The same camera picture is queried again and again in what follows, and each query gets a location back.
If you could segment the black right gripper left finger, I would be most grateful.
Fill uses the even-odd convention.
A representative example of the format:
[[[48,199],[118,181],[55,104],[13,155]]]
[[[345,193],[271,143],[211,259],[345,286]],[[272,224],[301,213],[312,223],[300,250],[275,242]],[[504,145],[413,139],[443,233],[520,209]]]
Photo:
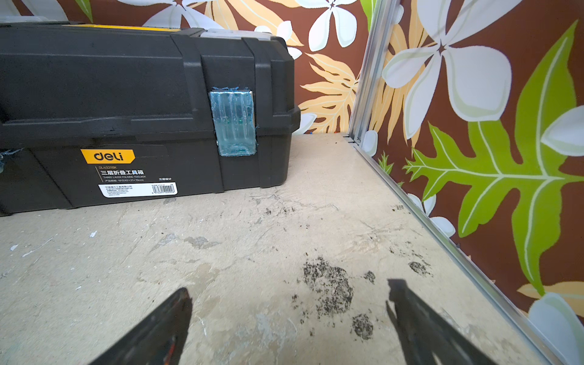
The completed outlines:
[[[92,363],[178,364],[192,314],[193,300],[181,287]]]

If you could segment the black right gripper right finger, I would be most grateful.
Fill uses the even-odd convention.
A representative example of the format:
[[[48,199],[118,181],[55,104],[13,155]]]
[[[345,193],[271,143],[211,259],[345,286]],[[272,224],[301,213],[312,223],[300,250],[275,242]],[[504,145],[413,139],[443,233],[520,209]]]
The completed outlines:
[[[389,279],[386,309],[407,364],[493,364],[403,279]]]

